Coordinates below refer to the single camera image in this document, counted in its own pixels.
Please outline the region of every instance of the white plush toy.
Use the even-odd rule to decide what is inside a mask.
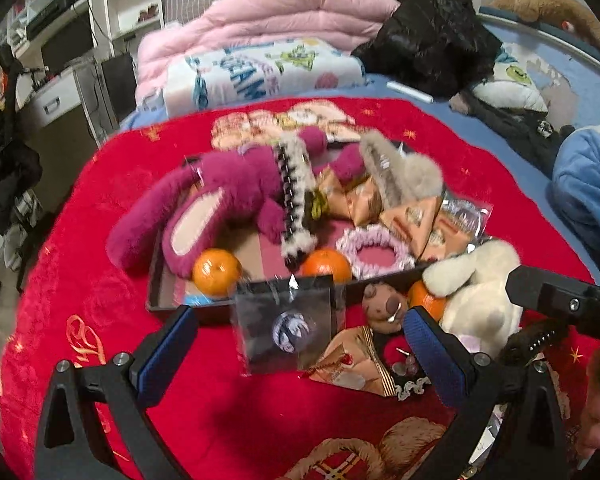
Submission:
[[[428,267],[422,279],[429,292],[438,298],[450,296],[442,329],[480,339],[480,351],[496,358],[520,326],[522,308],[509,301],[505,290],[507,276],[519,265],[510,244],[490,240],[470,254]]]

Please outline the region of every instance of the black puffer jacket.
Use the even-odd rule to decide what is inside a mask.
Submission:
[[[471,0],[399,0],[378,36],[353,51],[370,73],[433,96],[451,97],[493,73],[502,42]]]

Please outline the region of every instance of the small brown plush toy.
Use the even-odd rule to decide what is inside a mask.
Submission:
[[[574,32],[600,49],[600,22],[577,0],[493,0],[491,7],[515,12],[524,22],[543,22]]]
[[[362,298],[362,310],[369,326],[381,334],[402,330],[402,318],[409,307],[407,298],[385,283],[367,285]]]

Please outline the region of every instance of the drawer handle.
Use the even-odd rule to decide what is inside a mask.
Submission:
[[[60,107],[60,98],[56,97],[53,101],[44,105],[42,107],[42,109],[45,111],[45,114],[51,115],[53,112],[58,110],[59,107]]]

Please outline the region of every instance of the desk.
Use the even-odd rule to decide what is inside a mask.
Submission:
[[[95,67],[88,62],[67,69],[32,94],[17,114],[20,135],[40,155],[43,174],[34,192],[46,211],[58,210],[85,163],[113,130],[103,116],[108,96]]]

